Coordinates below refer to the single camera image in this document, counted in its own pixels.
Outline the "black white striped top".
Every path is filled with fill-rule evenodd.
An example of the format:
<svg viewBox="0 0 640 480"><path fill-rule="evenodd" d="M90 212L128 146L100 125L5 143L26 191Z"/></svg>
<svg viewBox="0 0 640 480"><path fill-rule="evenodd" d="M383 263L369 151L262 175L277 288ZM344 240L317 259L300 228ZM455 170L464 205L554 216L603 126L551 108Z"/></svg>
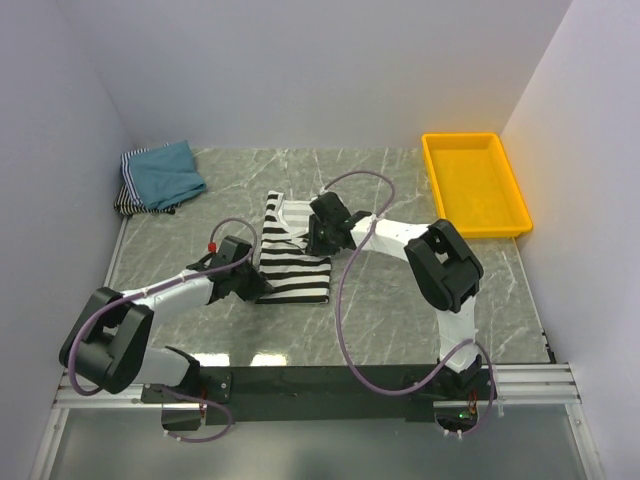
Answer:
<svg viewBox="0 0 640 480"><path fill-rule="evenodd" d="M288 200L269 191L260 240L258 270L273 288L258 304L326 304L330 296L331 259L306 253L307 201Z"/></svg>

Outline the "teal blue tank top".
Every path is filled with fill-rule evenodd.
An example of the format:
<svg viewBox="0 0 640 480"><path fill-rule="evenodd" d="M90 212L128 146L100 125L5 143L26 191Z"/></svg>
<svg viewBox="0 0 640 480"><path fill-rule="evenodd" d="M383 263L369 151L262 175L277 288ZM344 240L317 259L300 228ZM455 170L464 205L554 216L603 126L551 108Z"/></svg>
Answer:
<svg viewBox="0 0 640 480"><path fill-rule="evenodd" d="M149 149L132 159L136 160L144 164L148 172L149 190L145 200L148 209L164 209L206 190L186 140Z"/></svg>

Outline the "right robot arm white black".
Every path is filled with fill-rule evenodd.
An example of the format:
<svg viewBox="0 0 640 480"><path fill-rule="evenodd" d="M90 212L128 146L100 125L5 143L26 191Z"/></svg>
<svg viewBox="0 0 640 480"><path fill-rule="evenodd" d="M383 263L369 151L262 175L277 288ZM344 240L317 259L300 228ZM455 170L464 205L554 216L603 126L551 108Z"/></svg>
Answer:
<svg viewBox="0 0 640 480"><path fill-rule="evenodd" d="M326 192L311 202L309 254L352 252L340 276L335 301L335 328L347 367L369 390L386 395L412 394L438 380L440 390L460 399L474 386L488 354L476 341L475 304L484 269L453 224L439 219L431 224L408 224L380 214L349 212L339 196ZM371 383L351 359L343 334L342 297L349 270L357 256L375 252L409 264L418 289L436 310L439 363L418 383L388 390Z"/></svg>

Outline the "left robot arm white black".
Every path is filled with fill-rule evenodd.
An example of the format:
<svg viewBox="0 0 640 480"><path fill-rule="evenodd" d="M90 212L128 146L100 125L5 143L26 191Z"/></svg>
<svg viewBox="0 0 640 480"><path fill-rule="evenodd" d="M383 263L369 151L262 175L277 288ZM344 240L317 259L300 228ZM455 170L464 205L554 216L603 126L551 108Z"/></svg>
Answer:
<svg viewBox="0 0 640 480"><path fill-rule="evenodd" d="M249 242L227 236L163 282L124 292L97 289L59 352L72 384L81 376L111 394L133 383L163 384L176 401L193 399L200 388L199 362L174 347L150 347L152 328L231 293L254 301L271 292L252 253Z"/></svg>

